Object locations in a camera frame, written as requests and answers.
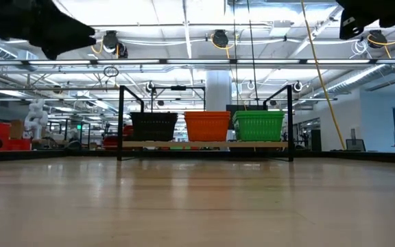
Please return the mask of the thin black metal frame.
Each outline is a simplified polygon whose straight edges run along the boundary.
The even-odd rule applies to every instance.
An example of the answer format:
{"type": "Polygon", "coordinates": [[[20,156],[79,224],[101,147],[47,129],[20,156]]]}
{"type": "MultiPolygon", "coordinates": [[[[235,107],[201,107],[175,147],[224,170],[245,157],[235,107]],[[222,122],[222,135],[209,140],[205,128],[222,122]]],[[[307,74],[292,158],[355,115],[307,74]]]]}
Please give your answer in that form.
{"type": "Polygon", "coordinates": [[[152,92],[150,93],[150,109],[153,110],[154,108],[154,100],[156,99],[154,97],[153,91],[155,89],[160,89],[161,92],[157,93],[156,96],[160,96],[162,94],[162,92],[164,92],[165,90],[170,90],[170,91],[186,91],[186,90],[192,90],[193,92],[195,92],[197,89],[200,89],[203,91],[203,96],[199,95],[198,93],[196,93],[197,96],[200,96],[201,100],[203,101],[203,105],[204,105],[204,109],[206,109],[206,87],[205,86],[184,86],[184,85],[175,85],[175,86],[153,86],[152,87],[152,92]]]}

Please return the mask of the wooden shelf with black frame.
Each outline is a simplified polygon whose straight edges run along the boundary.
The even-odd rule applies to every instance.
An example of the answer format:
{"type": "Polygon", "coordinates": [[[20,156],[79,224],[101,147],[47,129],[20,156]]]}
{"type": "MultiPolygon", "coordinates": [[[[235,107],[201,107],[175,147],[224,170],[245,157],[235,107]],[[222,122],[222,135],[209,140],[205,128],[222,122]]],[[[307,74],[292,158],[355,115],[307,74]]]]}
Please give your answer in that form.
{"type": "MultiPolygon", "coordinates": [[[[273,95],[269,96],[264,102],[263,102],[263,109],[267,110],[267,103],[282,93],[283,91],[286,91],[287,93],[287,104],[288,104],[288,124],[289,124],[289,133],[288,137],[289,140],[288,142],[269,142],[269,141],[192,141],[192,142],[169,142],[169,141],[155,141],[155,142],[149,142],[146,143],[145,141],[133,141],[130,143],[127,143],[126,145],[129,145],[130,147],[199,147],[199,148],[288,148],[287,152],[287,161],[288,162],[293,162],[294,161],[294,140],[293,140],[293,96],[292,96],[292,85],[286,85],[283,88],[279,89],[276,93],[273,95]]],[[[122,161],[123,160],[123,146],[125,143],[123,142],[123,137],[122,137],[122,125],[123,125],[123,95],[124,91],[127,91],[131,93],[131,95],[139,100],[141,102],[141,112],[144,112],[144,106],[143,106],[143,101],[140,97],[136,96],[127,86],[120,86],[119,87],[119,139],[118,139],[118,146],[117,146],[117,151],[116,151],[116,160],[117,161],[122,161]]]]}

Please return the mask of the small cardboard box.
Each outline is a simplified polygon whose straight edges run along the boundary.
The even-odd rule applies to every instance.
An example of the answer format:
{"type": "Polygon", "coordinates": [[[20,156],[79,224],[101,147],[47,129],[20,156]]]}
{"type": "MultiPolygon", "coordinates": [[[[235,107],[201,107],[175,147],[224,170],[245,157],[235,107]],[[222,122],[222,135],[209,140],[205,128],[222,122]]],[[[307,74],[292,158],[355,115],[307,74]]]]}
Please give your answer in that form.
{"type": "Polygon", "coordinates": [[[10,122],[10,138],[11,139],[22,139],[25,131],[23,120],[12,120],[10,122]]]}

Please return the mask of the red plastic storage bin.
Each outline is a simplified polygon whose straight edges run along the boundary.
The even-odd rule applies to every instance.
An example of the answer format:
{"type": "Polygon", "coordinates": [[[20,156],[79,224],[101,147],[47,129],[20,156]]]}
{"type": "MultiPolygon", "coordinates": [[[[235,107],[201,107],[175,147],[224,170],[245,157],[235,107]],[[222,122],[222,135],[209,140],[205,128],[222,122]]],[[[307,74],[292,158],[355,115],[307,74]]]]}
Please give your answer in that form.
{"type": "Polygon", "coordinates": [[[118,147],[118,136],[106,136],[103,138],[102,147],[105,150],[116,150],[118,147]]]}

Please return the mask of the black aluminium rig frame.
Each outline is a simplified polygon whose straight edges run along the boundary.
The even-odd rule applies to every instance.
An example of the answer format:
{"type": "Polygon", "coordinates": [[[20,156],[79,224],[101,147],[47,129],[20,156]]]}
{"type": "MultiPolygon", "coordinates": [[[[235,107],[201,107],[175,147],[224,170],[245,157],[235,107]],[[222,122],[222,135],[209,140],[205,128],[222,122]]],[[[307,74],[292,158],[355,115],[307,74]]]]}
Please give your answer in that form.
{"type": "MultiPolygon", "coordinates": [[[[0,152],[0,161],[17,161],[40,158],[62,158],[62,157],[116,157],[114,151],[86,151],[86,150],[42,150],[42,151],[5,151],[0,152]]],[[[189,158],[189,159],[234,159],[234,158],[289,158],[286,152],[222,152],[222,151],[203,151],[203,150],[173,150],[173,151],[137,151],[122,152],[123,158],[189,158]]],[[[395,153],[382,152],[294,152],[293,158],[342,158],[361,161],[378,161],[395,163],[395,153]]]]}

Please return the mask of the tall black speaker box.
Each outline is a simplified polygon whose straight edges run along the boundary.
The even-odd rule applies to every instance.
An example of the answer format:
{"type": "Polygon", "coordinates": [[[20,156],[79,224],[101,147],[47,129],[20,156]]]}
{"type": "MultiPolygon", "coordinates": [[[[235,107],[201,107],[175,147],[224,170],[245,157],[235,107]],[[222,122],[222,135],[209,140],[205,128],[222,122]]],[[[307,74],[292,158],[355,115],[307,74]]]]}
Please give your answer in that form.
{"type": "Polygon", "coordinates": [[[314,152],[322,151],[321,132],[319,129],[311,131],[311,150],[314,152]]]}

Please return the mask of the white round column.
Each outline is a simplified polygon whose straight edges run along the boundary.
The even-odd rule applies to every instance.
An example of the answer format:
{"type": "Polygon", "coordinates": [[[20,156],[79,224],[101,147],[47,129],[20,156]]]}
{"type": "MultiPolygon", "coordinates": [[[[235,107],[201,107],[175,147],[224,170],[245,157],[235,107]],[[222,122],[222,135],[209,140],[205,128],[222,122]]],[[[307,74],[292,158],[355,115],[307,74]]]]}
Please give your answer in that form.
{"type": "Polygon", "coordinates": [[[206,110],[225,111],[231,104],[232,78],[229,71],[206,72],[206,110]]]}

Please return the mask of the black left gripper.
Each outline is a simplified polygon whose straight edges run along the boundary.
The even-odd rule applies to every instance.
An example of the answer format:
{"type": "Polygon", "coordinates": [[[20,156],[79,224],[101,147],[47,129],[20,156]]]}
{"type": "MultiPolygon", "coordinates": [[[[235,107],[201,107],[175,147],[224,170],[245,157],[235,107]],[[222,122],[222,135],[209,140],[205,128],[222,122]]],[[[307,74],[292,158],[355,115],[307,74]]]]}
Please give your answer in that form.
{"type": "MultiPolygon", "coordinates": [[[[94,45],[97,40],[90,35],[95,30],[61,12],[52,0],[32,0],[35,21],[41,26],[69,28],[81,34],[71,33],[63,36],[49,36],[29,39],[33,46],[40,47],[49,60],[56,60],[60,54],[74,49],[94,45]]],[[[0,0],[0,39],[22,38],[29,34],[29,0],[0,0]]]]}

